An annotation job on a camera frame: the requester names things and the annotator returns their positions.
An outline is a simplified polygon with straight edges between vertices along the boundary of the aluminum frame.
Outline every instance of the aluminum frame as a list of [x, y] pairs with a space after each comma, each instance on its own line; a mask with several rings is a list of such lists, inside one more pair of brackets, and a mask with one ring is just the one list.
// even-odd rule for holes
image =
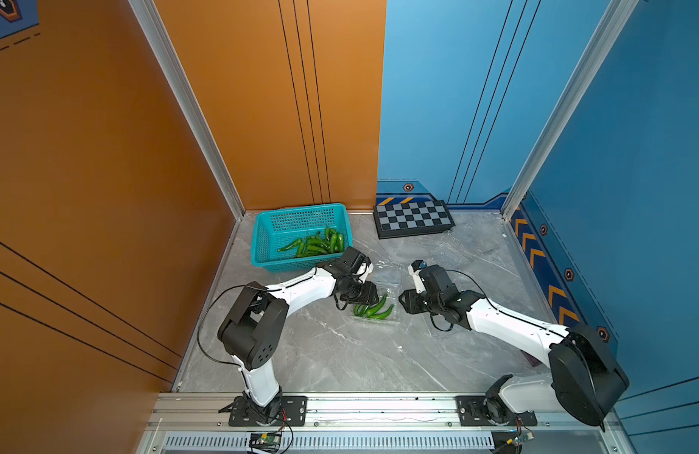
[[[484, 395], [484, 393], [465, 393]], [[229, 413], [218, 409], [233, 402], [240, 393], [161, 393], [139, 446], [138, 453], [161, 451], [165, 435], [180, 431], [245, 432], [245, 427], [228, 425]], [[306, 424], [295, 433], [320, 436], [323, 433], [346, 433], [348, 436], [384, 431], [469, 432], [516, 430], [515, 426], [463, 427], [458, 418], [454, 392], [310, 392], [286, 393], [307, 397]], [[533, 431], [599, 431], [566, 412], [536, 412], [538, 425]], [[610, 453], [634, 454], [617, 415], [604, 420], [602, 439]]]
[[604, 59], [607, 58], [612, 45], [617, 41], [617, 36], [624, 28], [629, 16], [632, 15], [637, 2], [638, 0], [612, 0], [609, 3], [604, 16], [596, 26], [586, 49], [584, 49], [579, 63], [574, 68], [571, 78], [564, 87], [554, 111], [551, 112], [551, 116], [546, 121], [529, 157], [516, 178], [514, 186], [511, 187], [511, 191], [500, 209], [500, 213], [506, 221], [511, 219], [524, 194], [531, 187], [538, 171], [554, 148], [594, 76], [596, 76], [596, 72]]
[[153, 0], [128, 0], [236, 222], [245, 208]]

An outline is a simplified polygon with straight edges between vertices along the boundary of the blue wall decal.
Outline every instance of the blue wall decal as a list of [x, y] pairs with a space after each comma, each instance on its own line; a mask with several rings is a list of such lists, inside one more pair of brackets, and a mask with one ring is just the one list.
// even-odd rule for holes
[[38, 23], [36, 0], [0, 0], [0, 39]]

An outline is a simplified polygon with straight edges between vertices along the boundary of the chessboard pattern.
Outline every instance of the chessboard pattern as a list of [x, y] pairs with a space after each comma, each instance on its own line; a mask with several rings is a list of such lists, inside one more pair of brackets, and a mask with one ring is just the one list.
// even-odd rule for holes
[[444, 232], [455, 225], [443, 201], [378, 205], [374, 214], [380, 238]]

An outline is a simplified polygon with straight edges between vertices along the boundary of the black cable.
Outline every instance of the black cable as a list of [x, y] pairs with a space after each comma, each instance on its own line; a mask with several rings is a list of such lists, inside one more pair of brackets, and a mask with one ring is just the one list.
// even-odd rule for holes
[[483, 290], [483, 288], [481, 288], [481, 286], [478, 284], [478, 282], [476, 282], [476, 280], [475, 280], [474, 278], [472, 278], [472, 277], [466, 275], [466, 274], [465, 274], [464, 272], [462, 272], [462, 271], [458, 271], [457, 269], [446, 269], [445, 271], [456, 272], [456, 273], [458, 273], [459, 275], [463, 275], [463, 276], [465, 276], [465, 277], [468, 277], [470, 280], [473, 281], [473, 283], [476, 285], [476, 287], [478, 287], [478, 290], [481, 291], [481, 293], [483, 294], [483, 298], [488, 299], [488, 295], [486, 295], [485, 290]]
[[340, 311], [345, 310], [345, 309], [347, 308], [347, 305], [349, 305], [349, 300], [346, 300], [346, 301], [344, 302], [344, 306], [340, 307], [340, 306], [339, 306], [339, 300], [337, 299], [337, 294], [332, 294], [332, 296], [334, 296], [334, 305], [335, 305], [335, 306], [337, 307], [337, 309], [339, 309]]
[[476, 280], [475, 280], [474, 278], [472, 278], [472, 277], [466, 275], [464, 272], [458, 271], [458, 270], [456, 270], [456, 269], [446, 269], [445, 271], [453, 271], [453, 272], [456, 272], [456, 273], [458, 273], [458, 274], [462, 274], [463, 276], [468, 277], [470, 280], [472, 280], [473, 283], [481, 290], [481, 293], [483, 294], [483, 298], [485, 298], [486, 301], [488, 301], [488, 304], [490, 304], [490, 306], [491, 306], [493, 309], [499, 311], [501, 314], [506, 315], [507, 317], [510, 317], [510, 318], [515, 318], [515, 319], [518, 320], [518, 321], [521, 321], [521, 322], [524, 322], [524, 323], [528, 323], [529, 325], [535, 326], [536, 328], [542, 329], [542, 330], [544, 330], [544, 331], [548, 331], [548, 332], [550, 332], [550, 333], [556, 334], [557, 336], [559, 336], [559, 337], [561, 337], [561, 338], [564, 337], [564, 336], [562, 336], [561, 334], [559, 334], [559, 333], [557, 333], [557, 332], [555, 332], [555, 331], [552, 331], [552, 330], [546, 328], [545, 326], [537, 325], [537, 324], [534, 323], [534, 322], [529, 322], [528, 320], [524, 320], [524, 319], [522, 319], [522, 318], [518, 318], [518, 317], [516, 317], [516, 316], [514, 316], [514, 315], [505, 313], [504, 311], [500, 310], [500, 308], [499, 308], [498, 306], [496, 306], [495, 304], [493, 304], [493, 302], [490, 301], [490, 298], [488, 298], [488, 295], [486, 295], [485, 290], [483, 290], [483, 288], [481, 288], [481, 286], [478, 284], [478, 282], [476, 282]]
[[[594, 386], [594, 379], [591, 376], [591, 369], [589, 368], [589, 363], [586, 362], [586, 358], [584, 358], [584, 354], [582, 353], [581, 349], [577, 344], [574, 343], [572, 340], [568, 344], [564, 345], [570, 345], [571, 347], [574, 347], [576, 351], [579, 352], [579, 356], [581, 357], [581, 360], [584, 362], [584, 367], [586, 367], [586, 373], [589, 375], [589, 381], [591, 383], [591, 392], [594, 394], [594, 402], [598, 403], [599, 399], [596, 397], [596, 386]], [[598, 404], [594, 405], [594, 409], [596, 410], [597, 414], [599, 415], [599, 419], [601, 419], [601, 423], [599, 424], [599, 427], [601, 428], [601, 431], [604, 431], [604, 412], [602, 412], [601, 408], [599, 408]]]
[[285, 419], [279, 419], [276, 416], [271, 416], [271, 418], [286, 424], [286, 426], [289, 428], [289, 431], [291, 432], [291, 441], [289, 442], [289, 446], [287, 446], [284, 450], [279, 452], [279, 454], [284, 454], [284, 452], [288, 451], [289, 448], [291, 448], [291, 445], [294, 444], [294, 429], [291, 428], [291, 424], [288, 423]]
[[[302, 279], [302, 280], [300, 280], [299, 282], [295, 282], [295, 283], [291, 284], [290, 286], [286, 286], [286, 287], [282, 287], [282, 288], [291, 288], [291, 287], [293, 287], [293, 286], [297, 286], [297, 285], [301, 284], [302, 282], [306, 282], [306, 281], [308, 281], [309, 279], [311, 279], [312, 277], [315, 277], [316, 275], [317, 275], [317, 268], [315, 267], [315, 268], [314, 268], [314, 274], [313, 274], [313, 275], [309, 276], [309, 277], [306, 278], [306, 279]], [[202, 328], [203, 328], [203, 322], [205, 322], [205, 319], [208, 317], [208, 314], [209, 314], [210, 310], [211, 310], [211, 309], [213, 308], [213, 306], [218, 302], [218, 300], [221, 299], [221, 297], [222, 297], [223, 295], [226, 294], [227, 291], [230, 291], [230, 290], [233, 290], [233, 289], [239, 288], [239, 287], [251, 288], [251, 289], [257, 290], [257, 291], [271, 292], [271, 290], [267, 290], [266, 288], [251, 287], [251, 286], [249, 286], [248, 284], [240, 284], [240, 285], [238, 285], [238, 286], [228, 287], [226, 290], [222, 291], [222, 292], [216, 297], [216, 299], [213, 300], [212, 303], [210, 303], [208, 310], [206, 310], [206, 311], [205, 311], [205, 314], [203, 314], [203, 316], [200, 318], [200, 322], [198, 322], [198, 332], [196, 333], [195, 337], [198, 339], [198, 349], [200, 349], [201, 353], [203, 353], [203, 354], [205, 355], [206, 358], [210, 359], [210, 360], [213, 361], [213, 362], [217, 362], [217, 363], [219, 363], [219, 364], [230, 364], [230, 365], [236, 365], [236, 366], [239, 366], [239, 367], [240, 367], [241, 365], [240, 365], [240, 364], [237, 364], [237, 363], [235, 363], [235, 362], [221, 361], [220, 359], [213, 358], [212, 356], [210, 356], [210, 355], [208, 354], [208, 352], [203, 348], [203, 345], [200, 343], [200, 332], [201, 332], [201, 330], [202, 330]]]
[[437, 331], [442, 331], [442, 332], [444, 332], [444, 333], [447, 333], [447, 332], [449, 332], [449, 331], [451, 331], [451, 330], [453, 329], [453, 326], [455, 326], [453, 323], [450, 323], [450, 328], [448, 328], [447, 330], [442, 330], [442, 329], [438, 328], [438, 325], [435, 324], [435, 319], [433, 318], [433, 317], [435, 317], [436, 315], [440, 315], [440, 314], [430, 314], [430, 323], [433, 324], [433, 326], [435, 327], [435, 329], [436, 329]]
[[208, 316], [210, 310], [213, 308], [213, 306], [216, 305], [216, 303], [218, 302], [218, 300], [221, 299], [221, 297], [222, 297], [223, 295], [226, 294], [227, 291], [230, 291], [230, 290], [233, 290], [234, 288], [239, 288], [239, 287], [253, 288], [254, 290], [258, 290], [258, 291], [263, 291], [263, 290], [264, 290], [263, 288], [254, 288], [254, 287], [249, 287], [247, 284], [240, 284], [239, 286], [228, 287], [226, 290], [222, 291], [222, 292], [216, 297], [216, 299], [214, 299], [213, 302], [210, 303], [208, 310], [206, 310], [206, 311], [205, 311], [205, 314], [203, 314], [203, 316], [200, 318], [200, 322], [198, 322], [198, 332], [195, 334], [195, 337], [196, 337], [196, 339], [197, 339], [197, 341], [198, 341], [198, 348], [199, 348], [200, 351], [205, 355], [206, 358], [210, 359], [210, 360], [213, 361], [213, 362], [217, 362], [217, 363], [219, 363], [219, 364], [230, 364], [230, 365], [236, 365], [236, 366], [238, 366], [238, 367], [241, 367], [241, 365], [238, 364], [238, 363], [236, 363], [236, 362], [221, 361], [220, 359], [213, 358], [212, 356], [209, 355], [209, 353], [203, 348], [203, 345], [200, 343], [200, 331], [201, 331], [202, 328], [203, 328], [203, 322], [205, 322], [205, 319], [206, 319], [206, 317]]

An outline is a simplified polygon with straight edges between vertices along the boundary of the gray marble floor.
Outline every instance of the gray marble floor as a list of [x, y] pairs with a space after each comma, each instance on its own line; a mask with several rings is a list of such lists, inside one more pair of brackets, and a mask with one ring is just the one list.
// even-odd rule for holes
[[[395, 284], [400, 290], [411, 283], [407, 265], [416, 259], [459, 269], [472, 275], [491, 299], [542, 320], [551, 320], [545, 302], [521, 276], [520, 251], [513, 238], [504, 236], [500, 215], [454, 213], [456, 227], [439, 235], [378, 240], [372, 215], [350, 216], [354, 247], [373, 263], [386, 262], [370, 280]], [[251, 265], [251, 236], [255, 214], [247, 214], [218, 284], [229, 286], [256, 280], [279, 283], [297, 275], [274, 274]], [[462, 275], [451, 273], [461, 289], [474, 288]], [[230, 360], [216, 338], [216, 330], [239, 290], [215, 305], [200, 333], [202, 344], [215, 358]], [[307, 306], [286, 320], [273, 356], [279, 384], [285, 392], [484, 392], [507, 373], [544, 373], [532, 368], [522, 353], [501, 340], [455, 327], [450, 333], [429, 328], [427, 315], [408, 315], [397, 306], [392, 322], [372, 323], [340, 312], [332, 299]], [[444, 320], [436, 317], [438, 326]], [[234, 366], [202, 356], [196, 348], [179, 377], [182, 392], [239, 392], [243, 380]]]

